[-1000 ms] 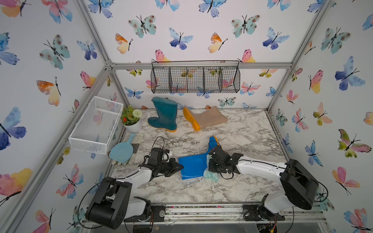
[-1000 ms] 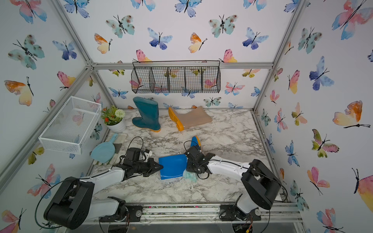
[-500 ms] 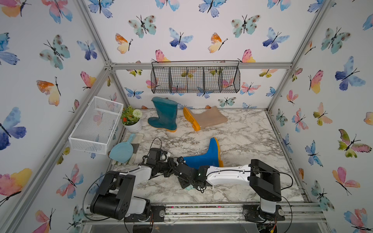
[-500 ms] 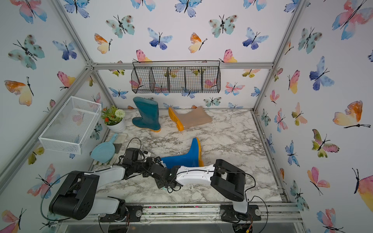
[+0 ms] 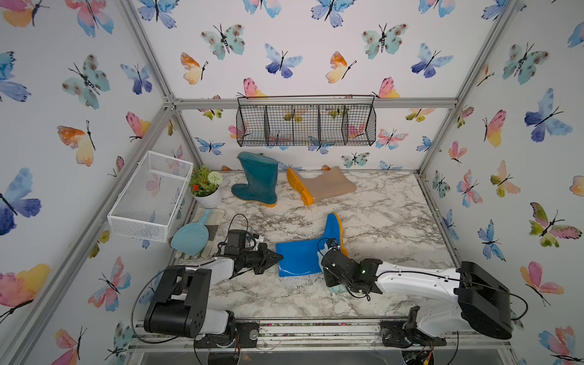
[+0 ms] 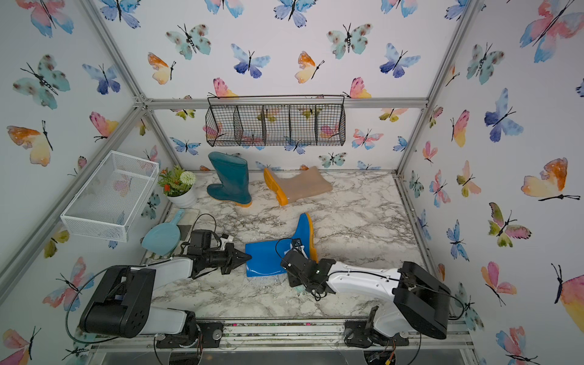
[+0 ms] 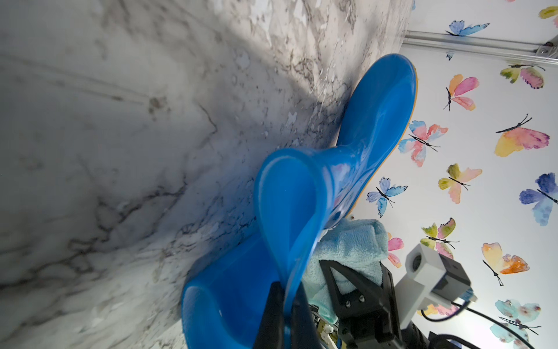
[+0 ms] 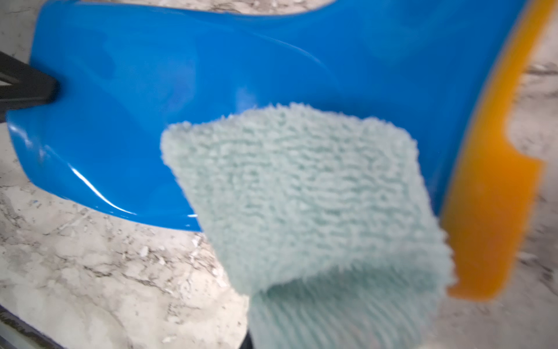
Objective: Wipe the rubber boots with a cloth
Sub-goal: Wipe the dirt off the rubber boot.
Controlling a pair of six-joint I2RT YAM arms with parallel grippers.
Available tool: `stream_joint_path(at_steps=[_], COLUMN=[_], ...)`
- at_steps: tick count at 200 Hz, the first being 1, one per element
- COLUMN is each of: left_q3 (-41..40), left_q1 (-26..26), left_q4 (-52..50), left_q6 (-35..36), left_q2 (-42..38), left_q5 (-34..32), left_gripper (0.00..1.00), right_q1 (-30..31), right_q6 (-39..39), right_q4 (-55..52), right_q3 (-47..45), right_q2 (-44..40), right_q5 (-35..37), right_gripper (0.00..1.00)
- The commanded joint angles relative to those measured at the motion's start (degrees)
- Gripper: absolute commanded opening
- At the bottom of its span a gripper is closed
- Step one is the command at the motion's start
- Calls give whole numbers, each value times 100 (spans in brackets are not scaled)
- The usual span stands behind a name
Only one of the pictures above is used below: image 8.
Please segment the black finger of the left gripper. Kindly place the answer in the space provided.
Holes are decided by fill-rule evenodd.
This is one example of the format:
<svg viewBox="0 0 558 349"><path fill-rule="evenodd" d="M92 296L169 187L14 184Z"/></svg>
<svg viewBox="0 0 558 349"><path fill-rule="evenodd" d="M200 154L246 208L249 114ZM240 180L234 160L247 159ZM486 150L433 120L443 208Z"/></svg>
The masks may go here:
<svg viewBox="0 0 558 349"><path fill-rule="evenodd" d="M1 123L7 112L55 101L59 81L36 66L1 52Z"/></svg>

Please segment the blue rubber boot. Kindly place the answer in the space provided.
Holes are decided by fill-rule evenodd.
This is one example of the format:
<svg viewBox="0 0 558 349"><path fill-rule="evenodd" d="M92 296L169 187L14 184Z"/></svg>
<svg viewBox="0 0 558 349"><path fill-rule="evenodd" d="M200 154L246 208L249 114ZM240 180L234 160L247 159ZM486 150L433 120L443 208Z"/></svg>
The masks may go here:
<svg viewBox="0 0 558 349"><path fill-rule="evenodd" d="M48 1L29 64L55 101L7 112L36 186L109 215L200 228L161 161L176 122L270 104L376 116L417 140L449 233L450 295L503 288L543 164L508 141L515 90L555 1L336 1L297 15Z"/></svg>

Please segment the mint green fluffy cloth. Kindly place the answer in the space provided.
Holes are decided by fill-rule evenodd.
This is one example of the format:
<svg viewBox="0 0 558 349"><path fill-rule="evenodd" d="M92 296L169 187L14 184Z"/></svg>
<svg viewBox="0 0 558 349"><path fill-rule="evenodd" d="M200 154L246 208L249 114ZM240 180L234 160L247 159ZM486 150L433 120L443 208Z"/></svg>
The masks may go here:
<svg viewBox="0 0 558 349"><path fill-rule="evenodd" d="M455 277L404 129L291 104L173 124L161 151L255 348L422 344Z"/></svg>

